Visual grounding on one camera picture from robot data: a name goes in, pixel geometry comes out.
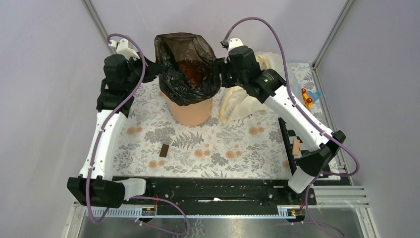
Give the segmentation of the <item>black trash bag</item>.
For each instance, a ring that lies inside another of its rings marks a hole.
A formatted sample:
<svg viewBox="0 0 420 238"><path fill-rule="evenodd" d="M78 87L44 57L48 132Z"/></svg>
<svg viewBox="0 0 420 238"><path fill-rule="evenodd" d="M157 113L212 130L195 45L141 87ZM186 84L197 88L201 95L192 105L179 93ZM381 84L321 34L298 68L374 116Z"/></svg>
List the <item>black trash bag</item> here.
<svg viewBox="0 0 420 238"><path fill-rule="evenodd" d="M213 78L214 51L203 36L176 32L154 39L156 63L161 66L159 88L172 102L188 106L212 98L220 90Z"/></svg>

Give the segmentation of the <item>translucent white trash bag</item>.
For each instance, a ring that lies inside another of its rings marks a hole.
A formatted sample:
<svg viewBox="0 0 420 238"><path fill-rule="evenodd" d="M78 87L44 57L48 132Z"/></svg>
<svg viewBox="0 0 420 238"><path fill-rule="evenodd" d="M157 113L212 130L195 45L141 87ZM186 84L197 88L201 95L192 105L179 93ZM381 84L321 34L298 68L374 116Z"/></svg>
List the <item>translucent white trash bag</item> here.
<svg viewBox="0 0 420 238"><path fill-rule="evenodd" d="M256 61L262 70L273 69L285 78L284 64L280 54L257 52ZM244 89L235 86L223 90L218 118L222 123L243 119L257 111L266 111L268 106L249 96Z"/></svg>

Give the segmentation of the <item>orange plastic trash bin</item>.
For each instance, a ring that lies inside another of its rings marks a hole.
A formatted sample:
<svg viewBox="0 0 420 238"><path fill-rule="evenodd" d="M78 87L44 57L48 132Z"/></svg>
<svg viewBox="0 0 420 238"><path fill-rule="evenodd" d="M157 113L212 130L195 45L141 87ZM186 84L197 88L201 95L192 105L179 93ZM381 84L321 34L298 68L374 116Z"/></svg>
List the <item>orange plastic trash bin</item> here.
<svg viewBox="0 0 420 238"><path fill-rule="evenodd" d="M211 116L213 98L187 106L179 106L167 96L165 96L165 99L172 116L182 125L200 125Z"/></svg>

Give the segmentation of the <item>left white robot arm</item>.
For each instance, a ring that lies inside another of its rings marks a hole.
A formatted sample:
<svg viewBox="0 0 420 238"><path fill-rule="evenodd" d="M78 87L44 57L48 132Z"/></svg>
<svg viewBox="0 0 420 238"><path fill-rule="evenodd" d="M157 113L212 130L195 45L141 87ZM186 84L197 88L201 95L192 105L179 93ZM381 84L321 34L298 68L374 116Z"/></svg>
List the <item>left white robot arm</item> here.
<svg viewBox="0 0 420 238"><path fill-rule="evenodd" d="M152 82L159 71L160 65L149 59L127 60L120 54L105 58L91 148L78 176L67 181L67 189L82 205L118 208L133 196L143 204L152 201L154 191L144 179L113 181L112 166L117 140L134 102L131 93L138 82Z"/></svg>

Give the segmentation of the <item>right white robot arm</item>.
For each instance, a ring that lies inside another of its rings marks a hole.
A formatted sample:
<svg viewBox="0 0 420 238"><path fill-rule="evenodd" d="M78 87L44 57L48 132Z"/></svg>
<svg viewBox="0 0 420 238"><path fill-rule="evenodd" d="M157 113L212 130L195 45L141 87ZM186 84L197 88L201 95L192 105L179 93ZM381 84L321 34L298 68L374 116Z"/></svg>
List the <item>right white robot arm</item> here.
<svg viewBox="0 0 420 238"><path fill-rule="evenodd" d="M332 131L317 120L288 92L286 80L276 70L261 69L254 51L247 46L235 47L227 57L213 60L212 73L222 87L240 86L247 95L276 112L304 143L308 153L298 160L297 169L284 190L285 200L297 204L304 197L303 190L336 156L346 135L340 130Z"/></svg>

